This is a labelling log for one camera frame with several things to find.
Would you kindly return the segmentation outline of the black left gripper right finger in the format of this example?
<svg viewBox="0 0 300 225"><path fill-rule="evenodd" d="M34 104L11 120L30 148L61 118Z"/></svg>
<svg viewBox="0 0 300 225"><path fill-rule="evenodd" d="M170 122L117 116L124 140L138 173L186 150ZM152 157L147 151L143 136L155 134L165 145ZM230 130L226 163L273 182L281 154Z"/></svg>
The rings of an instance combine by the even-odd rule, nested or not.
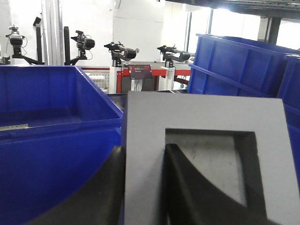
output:
<svg viewBox="0 0 300 225"><path fill-rule="evenodd" d="M178 145L165 145L165 198L172 225L274 225L214 186Z"/></svg>

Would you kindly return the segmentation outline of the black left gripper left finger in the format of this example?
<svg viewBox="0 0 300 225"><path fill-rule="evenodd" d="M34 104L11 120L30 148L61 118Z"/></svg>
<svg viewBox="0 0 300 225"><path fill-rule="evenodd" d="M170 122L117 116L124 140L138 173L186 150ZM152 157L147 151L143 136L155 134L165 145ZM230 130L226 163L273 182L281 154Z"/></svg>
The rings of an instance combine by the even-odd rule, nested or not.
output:
<svg viewBox="0 0 300 225"><path fill-rule="evenodd" d="M30 225L124 224L126 151L114 146L110 155L80 189Z"/></svg>

